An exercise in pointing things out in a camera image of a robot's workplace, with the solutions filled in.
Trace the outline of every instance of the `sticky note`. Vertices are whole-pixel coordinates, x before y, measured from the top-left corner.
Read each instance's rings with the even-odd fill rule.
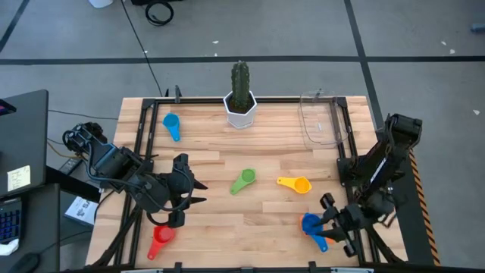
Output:
[[[8,191],[16,190],[21,187],[30,185],[30,165],[22,168],[9,171],[8,176]]]

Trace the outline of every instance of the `red measuring cup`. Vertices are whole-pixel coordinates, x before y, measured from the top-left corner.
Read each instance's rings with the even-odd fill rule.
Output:
[[[175,238],[175,230],[168,226],[157,226],[153,228],[153,241],[150,246],[148,258],[153,260],[158,251]]]

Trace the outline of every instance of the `hexagonal white pot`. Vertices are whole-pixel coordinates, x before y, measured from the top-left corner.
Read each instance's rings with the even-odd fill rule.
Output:
[[[245,114],[233,113],[229,110],[229,99],[232,97],[232,95],[233,91],[231,91],[229,94],[227,94],[227,96],[224,97],[224,106],[226,107],[227,121],[237,129],[244,129],[251,126],[256,115],[256,106],[258,106],[258,103],[256,102],[255,97],[252,95],[252,92],[249,91],[249,95],[251,96],[254,105]]]

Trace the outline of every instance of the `orange and black striped tape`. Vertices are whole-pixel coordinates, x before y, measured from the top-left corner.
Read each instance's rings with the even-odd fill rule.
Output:
[[[434,240],[433,229],[431,228],[430,215],[427,213],[426,201],[424,201],[423,184],[419,178],[418,166],[416,165],[416,158],[413,151],[409,153],[409,159],[411,159],[412,173],[415,176],[416,190],[419,197],[419,205],[421,206],[421,211],[423,212],[424,224],[426,225],[426,233],[428,241],[430,242],[431,254],[433,255],[434,265],[439,266],[440,258],[438,256],[438,249],[436,242]]]

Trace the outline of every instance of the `gray floor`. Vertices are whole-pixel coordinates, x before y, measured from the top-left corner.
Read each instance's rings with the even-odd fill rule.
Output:
[[[186,0],[173,3],[174,20],[161,28],[146,21],[142,8],[126,4],[152,58],[357,55],[340,0]],[[483,1],[352,4],[369,56],[485,55],[485,34],[469,32],[472,23],[485,23]],[[19,6],[20,0],[0,0],[0,36]],[[142,57],[118,0],[103,9],[94,9],[87,0],[30,0],[0,52],[0,59]],[[162,90],[177,84],[185,96],[223,96],[230,89],[230,66],[187,63],[152,68]],[[257,95],[298,95],[318,88],[334,95],[368,94],[359,63],[249,66],[251,89]],[[383,115],[398,112],[424,120],[416,156],[442,264],[485,268],[485,173],[480,160],[485,152],[480,145],[485,132],[485,64],[375,63],[370,68]],[[48,89],[52,109],[105,117],[117,117],[123,97],[158,95],[146,64],[2,65],[0,83],[0,97]],[[476,115],[474,110],[483,113]],[[88,119],[51,113],[48,136],[59,141],[66,129],[81,121]],[[99,123],[112,139],[116,122]],[[58,168],[63,162],[48,151],[49,165]],[[72,198],[64,196],[64,204]],[[62,226],[64,234],[84,228],[70,221]],[[61,267],[82,266],[87,247],[85,240],[64,246]]]

